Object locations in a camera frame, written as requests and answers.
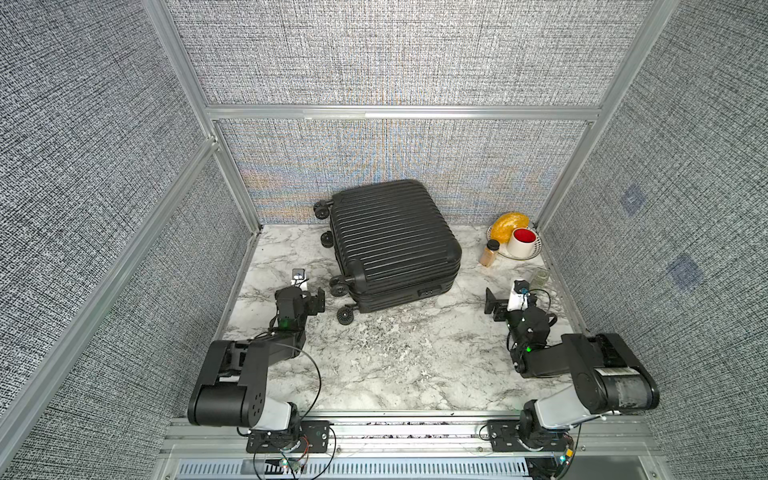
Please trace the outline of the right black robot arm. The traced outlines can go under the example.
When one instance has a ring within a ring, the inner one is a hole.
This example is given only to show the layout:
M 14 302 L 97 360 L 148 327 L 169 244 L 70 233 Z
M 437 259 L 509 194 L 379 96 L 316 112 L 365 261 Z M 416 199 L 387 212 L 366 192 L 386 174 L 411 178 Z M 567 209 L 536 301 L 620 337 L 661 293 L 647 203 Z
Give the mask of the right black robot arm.
M 535 292 L 522 281 L 509 299 L 485 291 L 484 313 L 507 326 L 506 349 L 524 378 L 569 375 L 571 385 L 524 405 L 517 427 L 529 446 L 606 415 L 653 410 L 660 403 L 655 380 L 615 333 L 570 333 L 549 344 L 555 314 L 537 305 Z

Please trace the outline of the black ribbed hard-shell suitcase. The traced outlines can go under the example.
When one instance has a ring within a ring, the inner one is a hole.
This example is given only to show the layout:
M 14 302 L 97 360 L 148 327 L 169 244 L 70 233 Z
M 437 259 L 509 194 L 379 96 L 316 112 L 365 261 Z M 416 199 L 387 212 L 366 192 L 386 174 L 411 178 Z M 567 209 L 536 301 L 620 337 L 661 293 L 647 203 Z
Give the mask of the black ribbed hard-shell suitcase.
M 342 325 L 371 313 L 447 293 L 462 248 L 427 188 L 413 179 L 358 186 L 313 205 L 329 229 L 321 244 L 334 250 L 340 273 L 329 286 L 353 302 L 337 311 Z

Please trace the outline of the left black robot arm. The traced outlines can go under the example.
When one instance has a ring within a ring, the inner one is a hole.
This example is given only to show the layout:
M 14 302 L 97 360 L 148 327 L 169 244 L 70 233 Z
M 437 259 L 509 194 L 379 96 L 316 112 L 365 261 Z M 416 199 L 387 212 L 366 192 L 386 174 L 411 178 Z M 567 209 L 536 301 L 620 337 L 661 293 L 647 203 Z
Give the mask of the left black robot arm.
M 267 395 L 268 370 L 304 353 L 307 320 L 325 311 L 326 294 L 289 286 L 275 293 L 275 301 L 267 331 L 211 343 L 188 403 L 191 424 L 281 433 L 299 428 L 304 415 L 298 407 Z

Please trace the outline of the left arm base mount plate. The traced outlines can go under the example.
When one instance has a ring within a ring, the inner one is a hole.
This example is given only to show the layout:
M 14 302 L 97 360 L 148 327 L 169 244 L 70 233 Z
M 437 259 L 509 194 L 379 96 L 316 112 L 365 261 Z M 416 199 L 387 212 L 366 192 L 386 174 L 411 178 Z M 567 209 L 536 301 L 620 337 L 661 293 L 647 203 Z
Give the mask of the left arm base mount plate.
M 262 453 L 326 453 L 331 423 L 303 421 L 281 431 L 251 431 L 247 437 L 246 452 Z

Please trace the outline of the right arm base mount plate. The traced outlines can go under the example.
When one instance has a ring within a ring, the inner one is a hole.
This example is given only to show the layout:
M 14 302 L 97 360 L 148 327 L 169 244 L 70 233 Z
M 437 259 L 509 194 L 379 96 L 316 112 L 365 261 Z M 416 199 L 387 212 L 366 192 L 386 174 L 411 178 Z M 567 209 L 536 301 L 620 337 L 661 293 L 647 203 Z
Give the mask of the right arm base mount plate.
M 491 420 L 485 432 L 497 453 L 564 453 L 575 445 L 575 439 L 565 431 L 546 430 L 537 424 L 520 426 L 518 420 Z

